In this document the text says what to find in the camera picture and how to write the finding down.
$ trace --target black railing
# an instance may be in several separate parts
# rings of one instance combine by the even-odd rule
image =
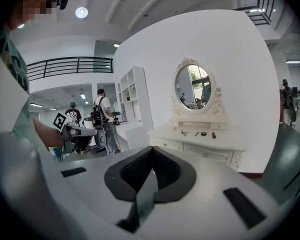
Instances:
[[[65,74],[113,73],[113,59],[102,57],[63,57],[27,65],[29,81]]]
[[[235,11],[244,11],[256,26],[270,25],[274,5],[275,0],[257,0],[256,5],[238,8]]]

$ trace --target oval mirror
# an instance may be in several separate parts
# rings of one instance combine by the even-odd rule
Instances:
[[[189,65],[180,70],[176,81],[176,93],[187,109],[204,108],[210,99],[211,88],[210,78],[202,67]]]

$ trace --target vanity drawer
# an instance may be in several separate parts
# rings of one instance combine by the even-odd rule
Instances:
[[[188,143],[184,143],[184,152],[188,152],[190,154],[194,154],[204,158],[210,158],[218,162],[223,162],[227,165],[230,165],[231,159],[234,154],[233,151],[206,148],[203,146]]]
[[[165,147],[165,148],[175,149],[179,151],[184,151],[184,144],[181,141],[150,136],[150,144],[152,146],[158,146],[159,148]]]

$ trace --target white t-shirt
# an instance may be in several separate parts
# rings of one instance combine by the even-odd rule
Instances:
[[[101,100],[102,96],[99,96],[96,98],[96,100],[94,101],[94,105],[99,105],[99,102]],[[110,116],[107,115],[106,113],[106,108],[110,108],[111,105],[110,105],[110,101],[107,97],[104,97],[101,101],[101,104],[100,104],[100,107],[105,115],[106,118],[111,118]]]

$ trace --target white shelf unit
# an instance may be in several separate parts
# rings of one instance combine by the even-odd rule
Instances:
[[[150,145],[148,131],[153,129],[145,71],[133,66],[118,83],[123,121],[116,132],[121,151]]]

